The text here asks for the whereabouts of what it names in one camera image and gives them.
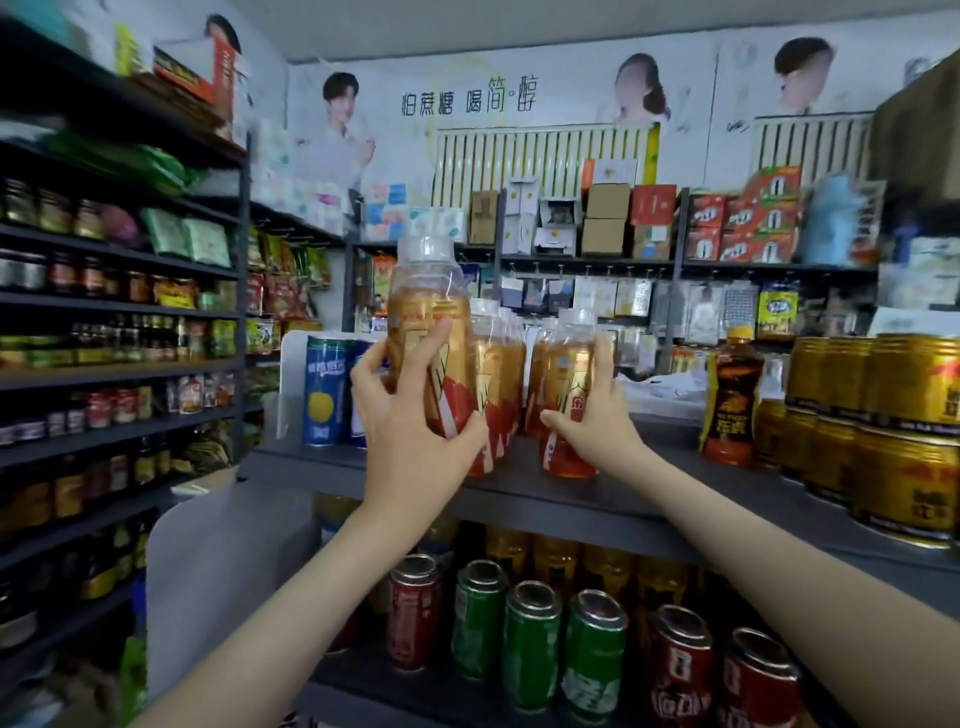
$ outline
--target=shelf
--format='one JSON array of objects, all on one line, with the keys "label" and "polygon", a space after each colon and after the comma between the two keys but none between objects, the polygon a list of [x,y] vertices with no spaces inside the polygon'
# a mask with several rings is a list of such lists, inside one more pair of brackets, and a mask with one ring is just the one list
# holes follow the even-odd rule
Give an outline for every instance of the shelf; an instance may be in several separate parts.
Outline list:
[{"label": "shelf", "polygon": [[69,296],[45,296],[38,293],[0,291],[0,303],[7,305],[43,306],[45,308],[80,308],[112,313],[147,313],[160,316],[185,316],[189,319],[235,319],[236,311],[201,311],[198,308],[169,308],[150,303],[126,303],[109,299],[81,299]]},{"label": "shelf", "polygon": [[[960,618],[960,559],[903,544],[861,526],[777,475],[709,462],[689,442],[693,428],[639,425],[665,460],[794,536]],[[348,446],[303,448],[280,441],[254,450],[240,474],[263,482],[362,497],[366,453]],[[649,501],[604,474],[590,483],[544,475],[536,443],[518,438],[499,470],[468,479],[449,512],[458,518],[622,548],[691,563],[703,558]]]},{"label": "shelf", "polygon": [[68,642],[98,619],[105,617],[133,596],[133,583],[117,587],[106,596],[81,602],[71,614],[34,635],[25,644],[0,658],[0,685],[19,679],[24,671],[45,654]]},{"label": "shelf", "polygon": [[173,505],[170,489],[175,485],[189,483],[196,479],[196,475],[179,475],[164,485],[149,488],[135,496],[122,497],[104,508],[84,513],[66,525],[52,527],[38,536],[26,539],[6,553],[0,554],[0,570],[9,569],[45,551],[69,544],[113,523],[125,521],[154,508]]},{"label": "shelf", "polygon": [[190,260],[180,260],[178,258],[164,257],[163,255],[155,255],[144,251],[135,251],[124,246],[122,243],[87,240],[82,237],[57,235],[53,232],[44,232],[31,228],[18,228],[13,225],[3,224],[0,224],[0,237],[12,238],[29,243],[31,245],[29,248],[30,253],[45,252],[40,250],[38,246],[33,246],[35,243],[40,243],[41,245],[48,245],[51,248],[57,248],[59,250],[96,255],[97,257],[111,260],[136,261],[137,264],[147,266],[150,271],[173,271],[181,272],[183,275],[201,274],[221,279],[236,280],[239,278],[236,271],[231,271],[229,268],[220,268],[215,265],[204,265],[202,263],[194,263]]},{"label": "shelf", "polygon": [[0,468],[29,463],[46,457],[65,455],[68,452],[98,448],[101,445],[122,443],[125,440],[135,440],[148,435],[181,429],[182,427],[202,425],[226,417],[236,417],[236,415],[236,407],[214,407],[192,415],[165,415],[139,423],[91,429],[80,435],[48,437],[45,440],[37,440],[32,443],[12,445],[0,449]]},{"label": "shelf", "polygon": [[0,372],[0,392],[39,387],[74,387],[111,381],[188,376],[205,372],[224,372],[243,368],[243,360],[209,359],[145,364],[103,364],[63,369],[26,369]]},{"label": "shelf", "polygon": [[0,20],[0,62],[16,68],[0,107],[63,114],[111,139],[151,144],[195,167],[236,167],[246,154],[131,79],[10,19]]}]

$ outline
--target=store shelf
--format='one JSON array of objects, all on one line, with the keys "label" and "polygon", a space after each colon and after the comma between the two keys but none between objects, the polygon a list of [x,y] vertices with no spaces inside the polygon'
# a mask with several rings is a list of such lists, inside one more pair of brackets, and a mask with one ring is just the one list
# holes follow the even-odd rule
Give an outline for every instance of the store shelf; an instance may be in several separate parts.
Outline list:
[{"label": "store shelf", "polygon": [[37,293],[0,292],[0,303],[7,305],[42,306],[45,308],[78,308],[112,313],[147,313],[161,316],[186,316],[190,319],[235,319],[236,311],[201,311],[197,308],[169,308],[148,303],[127,303],[108,299],[81,299],[67,296],[44,296]]},{"label": "store shelf", "polygon": [[131,79],[110,73],[14,20],[0,20],[0,63],[15,68],[0,108],[63,114],[114,140],[157,146],[196,167],[239,166],[246,155]]},{"label": "store shelf", "polygon": [[215,407],[205,409],[193,415],[165,415],[154,417],[141,423],[129,425],[113,425],[102,429],[91,429],[81,435],[63,435],[48,437],[23,445],[13,445],[0,449],[0,468],[11,465],[29,463],[45,457],[56,457],[68,452],[98,448],[101,445],[122,443],[125,440],[135,440],[148,435],[157,435],[161,432],[170,432],[182,427],[192,427],[203,423],[221,420],[226,417],[236,417],[236,407]]},{"label": "store shelf", "polygon": [[225,372],[242,369],[243,359],[209,359],[190,362],[145,364],[104,364],[93,367],[63,369],[26,369],[0,372],[0,392],[38,387],[73,387],[111,381],[129,381],[166,376],[187,376],[204,372]]},{"label": "store shelf", "polygon": [[57,546],[87,536],[113,523],[133,518],[154,508],[166,508],[173,505],[170,489],[196,480],[196,475],[179,475],[163,485],[142,491],[137,495],[128,495],[117,499],[100,510],[84,513],[66,525],[53,526],[43,533],[21,541],[17,546],[0,554],[0,570],[9,569]]},{"label": "store shelf", "polygon": [[72,235],[57,235],[52,232],[33,230],[31,228],[18,228],[13,225],[3,224],[0,224],[0,237],[11,238],[28,244],[31,253],[43,253],[45,251],[41,249],[41,246],[50,246],[57,250],[73,251],[83,255],[96,255],[97,257],[116,261],[131,261],[131,263],[125,262],[123,264],[131,265],[132,267],[139,265],[146,266],[149,270],[145,272],[162,270],[180,273],[180,277],[204,275],[221,279],[238,278],[236,271],[231,271],[228,268],[220,268],[215,265],[203,265],[202,263],[194,263],[189,260],[179,260],[177,258],[154,255],[153,253],[135,251],[124,246],[122,243],[109,241],[99,242],[87,240],[82,237],[74,237]]}]

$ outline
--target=metal shelf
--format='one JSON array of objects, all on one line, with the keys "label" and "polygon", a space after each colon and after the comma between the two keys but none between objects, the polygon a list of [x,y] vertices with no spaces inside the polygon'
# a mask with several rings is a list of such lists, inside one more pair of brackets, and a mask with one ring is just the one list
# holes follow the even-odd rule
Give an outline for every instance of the metal shelf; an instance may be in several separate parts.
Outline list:
[{"label": "metal shelf", "polygon": [[163,485],[151,487],[136,495],[124,495],[105,508],[84,513],[70,523],[53,526],[37,536],[20,542],[6,553],[0,554],[0,570],[9,569],[52,548],[69,544],[101,528],[125,521],[154,508],[171,506],[174,504],[174,499],[170,489],[175,485],[196,479],[196,475],[178,475]]},{"label": "metal shelf", "polygon": [[[146,253],[144,251],[135,251],[127,248],[121,243],[114,243],[110,241],[100,242],[96,240],[87,240],[86,238],[82,237],[57,235],[53,232],[44,232],[34,230],[33,228],[18,228],[13,225],[3,224],[0,224],[0,237],[22,240],[31,244],[40,243],[42,245],[49,245],[53,248],[58,248],[61,250],[77,251],[78,253],[96,255],[98,257],[110,258],[114,260],[135,260],[137,263],[143,263],[144,265],[148,266],[151,270],[160,269],[166,271],[180,271],[184,273],[212,276],[221,279],[236,280],[238,278],[236,271],[232,271],[229,268],[220,268],[215,265],[194,263],[191,260],[180,260],[178,258],[155,255],[153,253]],[[32,248],[31,252],[36,253],[38,252],[38,249]]]},{"label": "metal shelf", "polygon": [[69,452],[98,448],[101,445],[122,443],[125,440],[135,440],[183,427],[202,425],[226,417],[236,417],[237,414],[236,407],[215,407],[192,415],[166,415],[154,417],[144,422],[130,423],[129,425],[113,425],[101,429],[91,429],[81,435],[48,437],[45,440],[0,449],[0,468],[29,463],[41,458],[65,455]]},{"label": "metal shelf", "polygon": [[93,367],[66,367],[63,369],[27,369],[0,373],[0,392],[40,387],[73,387],[110,381],[128,381],[166,376],[188,376],[204,372],[225,372],[242,369],[244,360],[209,359],[190,362],[163,362],[149,364],[103,364]]}]

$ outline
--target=red box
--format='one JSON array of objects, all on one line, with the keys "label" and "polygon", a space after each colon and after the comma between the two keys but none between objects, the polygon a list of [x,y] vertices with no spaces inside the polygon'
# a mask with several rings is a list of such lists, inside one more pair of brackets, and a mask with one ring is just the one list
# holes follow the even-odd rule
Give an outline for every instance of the red box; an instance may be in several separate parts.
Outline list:
[{"label": "red box", "polygon": [[688,260],[716,260],[720,256],[719,228],[696,228],[686,237]]},{"label": "red box", "polygon": [[690,222],[698,228],[722,228],[726,218],[727,198],[723,195],[694,195]]},{"label": "red box", "polygon": [[630,195],[630,224],[673,225],[676,184],[638,184]]}]

